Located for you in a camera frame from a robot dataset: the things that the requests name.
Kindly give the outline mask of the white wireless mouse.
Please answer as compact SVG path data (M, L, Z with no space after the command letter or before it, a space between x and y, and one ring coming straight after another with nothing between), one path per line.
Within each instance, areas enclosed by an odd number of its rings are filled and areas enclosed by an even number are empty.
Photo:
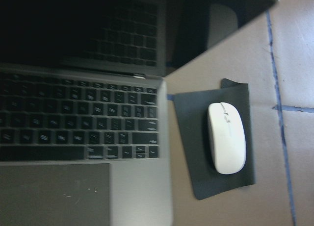
M246 139L238 110L226 102L208 106L210 151L218 173L238 173L246 162Z

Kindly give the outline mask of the grey laptop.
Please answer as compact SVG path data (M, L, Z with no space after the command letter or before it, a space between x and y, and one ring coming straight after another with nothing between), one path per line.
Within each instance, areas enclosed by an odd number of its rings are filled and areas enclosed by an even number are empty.
M0 0L0 223L170 226L164 78L278 0Z

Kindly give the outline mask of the black mouse pad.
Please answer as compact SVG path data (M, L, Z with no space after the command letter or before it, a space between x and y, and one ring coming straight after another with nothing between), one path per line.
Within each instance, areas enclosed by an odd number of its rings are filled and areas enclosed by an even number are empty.
M196 199L255 184L248 84L223 79L174 105Z

